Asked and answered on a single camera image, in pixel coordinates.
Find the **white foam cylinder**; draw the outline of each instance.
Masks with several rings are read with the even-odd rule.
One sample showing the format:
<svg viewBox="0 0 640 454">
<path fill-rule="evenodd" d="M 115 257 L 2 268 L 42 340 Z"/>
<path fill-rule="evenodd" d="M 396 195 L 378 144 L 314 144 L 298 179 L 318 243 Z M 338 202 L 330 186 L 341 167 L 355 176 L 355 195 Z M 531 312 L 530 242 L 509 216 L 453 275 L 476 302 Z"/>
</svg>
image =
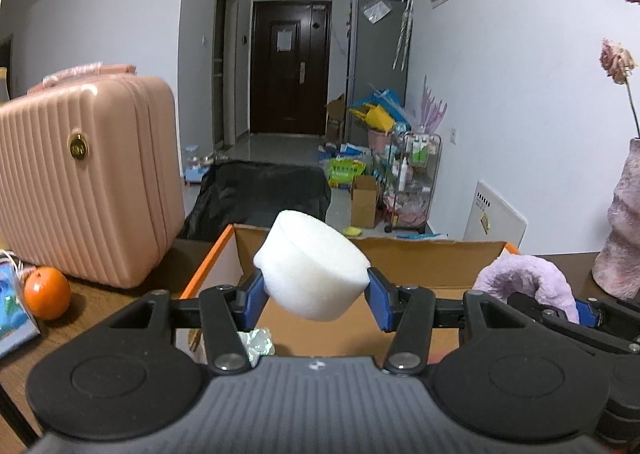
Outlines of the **white foam cylinder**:
<svg viewBox="0 0 640 454">
<path fill-rule="evenodd" d="M 369 285 L 369 259 L 347 238 L 301 212 L 276 218 L 254 266 L 284 309 L 328 322 L 345 313 Z"/>
</svg>

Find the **small cardboard box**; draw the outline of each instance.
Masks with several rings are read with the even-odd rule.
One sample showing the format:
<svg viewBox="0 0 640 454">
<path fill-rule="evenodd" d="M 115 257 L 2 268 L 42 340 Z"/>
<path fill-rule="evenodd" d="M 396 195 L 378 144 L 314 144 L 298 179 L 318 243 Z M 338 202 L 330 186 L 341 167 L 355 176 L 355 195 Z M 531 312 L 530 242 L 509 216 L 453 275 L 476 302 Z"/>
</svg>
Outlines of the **small cardboard box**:
<svg viewBox="0 0 640 454">
<path fill-rule="evenodd" d="M 254 255 L 268 230 L 233 225 L 226 228 L 191 279 L 181 298 L 197 297 L 200 291 L 221 284 L 237 285 L 254 272 Z M 455 241 L 404 241 L 381 237 L 352 239 L 388 280 L 396 285 L 416 284 L 432 289 L 437 297 L 460 299 L 471 288 L 482 268 L 491 264 L 506 243 L 457 243 Z M 394 333 L 378 328 L 362 295 L 333 322 L 312 322 L 296 317 L 269 300 L 258 322 L 269 328 L 280 356 L 371 356 L 380 364 Z M 178 329 L 175 344 L 192 357 L 189 331 Z M 458 347 L 457 329 L 434 329 L 431 355 L 441 357 Z"/>
<path fill-rule="evenodd" d="M 326 129 L 324 140 L 340 146 L 342 143 L 342 132 L 344 130 L 344 113 L 347 111 L 347 104 L 344 103 L 344 95 L 326 105 Z"/>
<path fill-rule="evenodd" d="M 378 182 L 373 176 L 358 176 L 351 185 L 351 226 L 376 227 Z"/>
</svg>

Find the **suitcase handle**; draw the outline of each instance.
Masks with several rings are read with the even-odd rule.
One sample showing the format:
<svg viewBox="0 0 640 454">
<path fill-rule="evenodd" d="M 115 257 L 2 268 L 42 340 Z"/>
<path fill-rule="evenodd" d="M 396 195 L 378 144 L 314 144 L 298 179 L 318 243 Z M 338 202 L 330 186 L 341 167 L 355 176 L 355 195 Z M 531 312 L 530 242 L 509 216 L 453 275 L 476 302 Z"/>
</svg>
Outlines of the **suitcase handle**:
<svg viewBox="0 0 640 454">
<path fill-rule="evenodd" d="M 86 66 L 78 66 L 75 68 L 65 69 L 45 76 L 43 81 L 38 85 L 31 87 L 27 94 L 40 92 L 48 88 L 56 87 L 67 80 L 77 80 L 87 76 L 100 76 L 102 74 L 136 74 L 136 66 L 130 64 L 118 64 L 114 66 L 105 66 L 101 62 L 89 64 Z"/>
</svg>

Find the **pink bin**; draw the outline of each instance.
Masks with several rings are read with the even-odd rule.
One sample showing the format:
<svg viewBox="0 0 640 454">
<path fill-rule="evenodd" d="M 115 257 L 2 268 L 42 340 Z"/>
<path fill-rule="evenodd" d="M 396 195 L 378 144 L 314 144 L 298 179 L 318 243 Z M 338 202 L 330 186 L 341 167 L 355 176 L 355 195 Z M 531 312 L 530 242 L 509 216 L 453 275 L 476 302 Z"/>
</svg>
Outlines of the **pink bin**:
<svg viewBox="0 0 640 454">
<path fill-rule="evenodd" d="M 369 129 L 369 148 L 380 155 L 385 153 L 385 145 L 391 144 L 391 135 Z"/>
</svg>

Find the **orange fruit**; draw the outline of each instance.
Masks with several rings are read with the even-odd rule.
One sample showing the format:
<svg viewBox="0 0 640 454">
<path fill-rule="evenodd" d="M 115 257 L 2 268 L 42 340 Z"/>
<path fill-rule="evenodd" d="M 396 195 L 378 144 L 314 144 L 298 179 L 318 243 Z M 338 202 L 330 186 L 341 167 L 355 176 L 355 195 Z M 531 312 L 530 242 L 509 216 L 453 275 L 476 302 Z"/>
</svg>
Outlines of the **orange fruit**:
<svg viewBox="0 0 640 454">
<path fill-rule="evenodd" d="M 60 318 L 71 303 L 69 281 L 55 268 L 37 268 L 24 283 L 24 302 L 37 318 Z"/>
</svg>

